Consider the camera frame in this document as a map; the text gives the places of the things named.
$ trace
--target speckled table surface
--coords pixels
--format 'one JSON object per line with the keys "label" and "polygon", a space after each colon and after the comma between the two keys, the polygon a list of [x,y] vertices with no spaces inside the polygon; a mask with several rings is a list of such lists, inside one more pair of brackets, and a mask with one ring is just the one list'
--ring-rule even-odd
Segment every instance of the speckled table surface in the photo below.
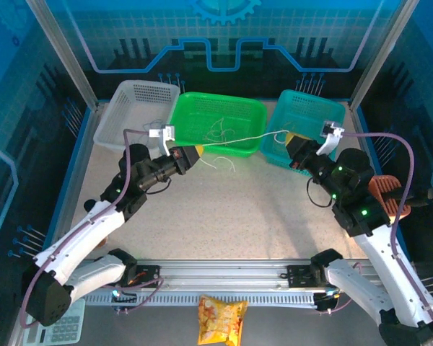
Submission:
{"label": "speckled table surface", "polygon": [[[276,103],[264,102],[271,114]],[[350,115],[344,127],[354,131]],[[341,148],[359,147],[344,138]],[[73,225],[85,216],[83,203],[98,199],[118,172],[121,154],[93,146]],[[330,209],[316,208],[306,194],[307,177],[266,163],[258,152],[249,158],[230,157],[236,172],[218,155],[202,159],[170,188],[151,195],[127,223],[113,232],[98,257],[120,247],[147,259],[304,259],[334,248],[345,258],[365,258],[333,218]],[[318,203],[328,196],[317,185],[310,194]]]}

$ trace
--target teal basket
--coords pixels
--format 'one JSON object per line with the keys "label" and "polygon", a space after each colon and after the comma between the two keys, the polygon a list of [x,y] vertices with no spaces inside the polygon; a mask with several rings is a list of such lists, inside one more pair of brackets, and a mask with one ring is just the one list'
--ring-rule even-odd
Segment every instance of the teal basket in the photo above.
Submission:
{"label": "teal basket", "polygon": [[[320,136],[325,120],[342,124],[345,118],[345,107],[337,102],[316,97],[293,90],[284,90],[277,102],[276,109],[268,124],[266,132],[288,130],[299,135],[316,140],[319,144],[325,142]],[[279,133],[276,139],[285,142],[286,133]],[[274,136],[263,138],[260,147],[270,164],[283,168],[289,168],[292,160],[287,154],[285,144],[277,143]],[[334,150],[330,157],[335,158]],[[300,174],[309,175],[307,171],[299,171]]]}
{"label": "teal basket", "polygon": [[[179,146],[222,143],[261,136],[265,132],[268,111],[255,99],[186,92],[178,97],[170,123],[175,126],[175,143]],[[261,138],[206,146],[205,151],[249,156],[255,153]]]}

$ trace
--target snack bag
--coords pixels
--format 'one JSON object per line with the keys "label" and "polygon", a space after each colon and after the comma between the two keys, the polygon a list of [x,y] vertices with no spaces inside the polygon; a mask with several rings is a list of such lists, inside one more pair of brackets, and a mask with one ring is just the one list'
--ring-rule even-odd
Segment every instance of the snack bag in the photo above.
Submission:
{"label": "snack bag", "polygon": [[199,338],[197,345],[224,342],[228,346],[240,346],[242,320],[248,301],[225,303],[202,296],[199,302]]}

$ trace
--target black bracket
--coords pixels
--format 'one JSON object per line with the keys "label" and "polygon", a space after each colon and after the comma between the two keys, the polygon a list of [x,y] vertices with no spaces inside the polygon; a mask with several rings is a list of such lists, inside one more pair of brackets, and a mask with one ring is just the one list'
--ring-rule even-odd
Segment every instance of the black bracket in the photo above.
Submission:
{"label": "black bracket", "polygon": [[[160,266],[158,265],[137,265],[136,266],[136,275],[131,282],[128,283],[128,286],[137,286],[142,283],[147,283],[153,279],[157,279],[160,276]],[[159,283],[152,283],[145,288],[156,288]]]}
{"label": "black bracket", "polygon": [[289,281],[289,288],[317,287],[316,280],[311,275],[309,265],[288,265],[287,273],[280,275],[281,279]]}

